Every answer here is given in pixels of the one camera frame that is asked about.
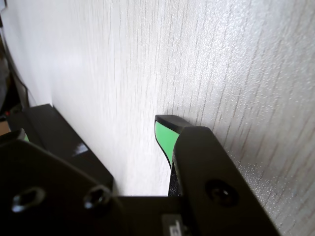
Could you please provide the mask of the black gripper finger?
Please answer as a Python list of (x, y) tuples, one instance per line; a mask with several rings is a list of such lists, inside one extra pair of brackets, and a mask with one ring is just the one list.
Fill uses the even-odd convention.
[(0, 138), (0, 233), (3, 236), (127, 236), (111, 191), (23, 139)]
[(176, 174), (195, 236), (276, 236), (278, 230), (213, 132), (155, 116), (155, 137)]

